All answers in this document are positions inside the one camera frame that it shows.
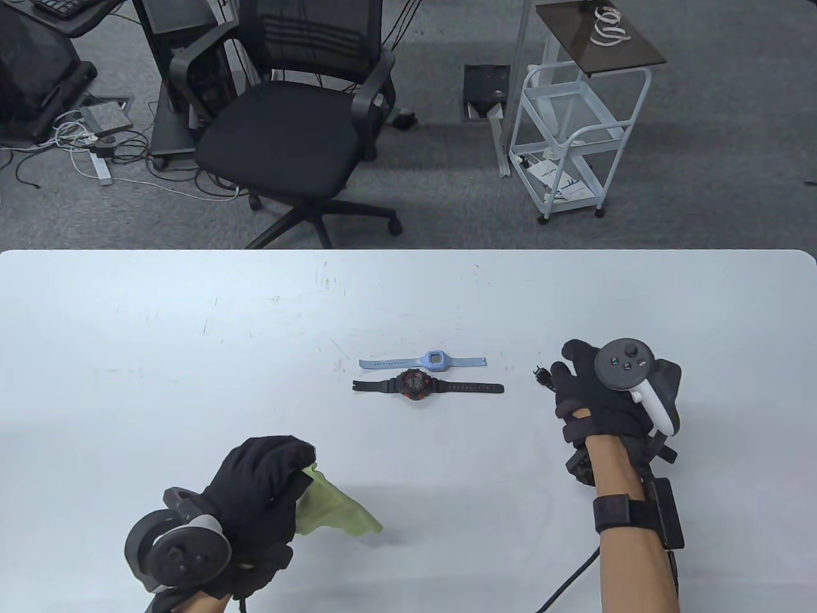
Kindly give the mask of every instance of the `blue watch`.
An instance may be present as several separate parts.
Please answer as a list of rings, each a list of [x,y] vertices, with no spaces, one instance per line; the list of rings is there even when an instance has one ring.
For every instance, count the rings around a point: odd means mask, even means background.
[[[452,366],[466,368],[469,366],[487,366],[485,358],[453,358],[445,351],[429,351],[423,357],[413,360],[361,360],[360,368],[366,370],[424,368],[432,373],[442,373]]]

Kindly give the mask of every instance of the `white table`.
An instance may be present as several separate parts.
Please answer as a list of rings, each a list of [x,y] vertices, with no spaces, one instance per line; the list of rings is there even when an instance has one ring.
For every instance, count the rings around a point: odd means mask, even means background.
[[[0,255],[0,611],[141,613],[123,559],[164,488],[292,433],[385,525],[297,537],[250,611],[525,613],[597,544],[531,374],[572,337],[679,362],[685,611],[817,602],[815,261],[799,252]],[[353,393],[371,356],[488,357],[503,396]],[[599,611],[594,566],[557,611]]]

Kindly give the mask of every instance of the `black office chair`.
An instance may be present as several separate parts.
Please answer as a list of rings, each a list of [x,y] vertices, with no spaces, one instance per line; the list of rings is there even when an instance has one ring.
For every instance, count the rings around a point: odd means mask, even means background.
[[[321,244],[332,242],[323,215],[388,219],[391,208],[336,200],[361,160],[377,157],[375,140],[395,106],[395,57],[381,46],[382,0],[240,0],[236,21],[222,24],[176,55],[172,84],[211,123],[195,154],[200,168],[260,196],[292,206],[247,248],[264,248],[302,221]],[[241,42],[262,82],[216,117],[189,85],[190,66],[225,41]],[[359,85],[344,92],[271,80],[272,70],[336,77]]]

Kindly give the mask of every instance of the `chair base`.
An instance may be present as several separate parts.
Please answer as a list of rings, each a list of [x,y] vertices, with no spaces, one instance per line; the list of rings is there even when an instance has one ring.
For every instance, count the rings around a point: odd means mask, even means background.
[[[256,194],[250,194],[250,208],[253,211],[261,207],[260,199]],[[403,233],[403,225],[397,218],[397,212],[393,208],[375,207],[371,204],[360,204],[356,202],[346,202],[344,200],[329,200],[324,203],[308,202],[293,206],[292,211],[281,217],[272,226],[264,230],[247,249],[263,249],[275,239],[283,235],[300,224],[308,221],[318,233],[321,245],[324,249],[332,248],[332,241],[324,225],[324,215],[360,215],[363,217],[382,217],[389,220],[389,234],[398,236]]]

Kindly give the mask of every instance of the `thumbstick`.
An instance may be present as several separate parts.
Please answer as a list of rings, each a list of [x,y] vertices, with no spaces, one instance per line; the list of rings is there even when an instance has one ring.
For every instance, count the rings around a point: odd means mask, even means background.
[[[185,556],[185,553],[181,551],[178,547],[171,547],[167,551],[167,559],[171,562],[181,562],[181,559]]]

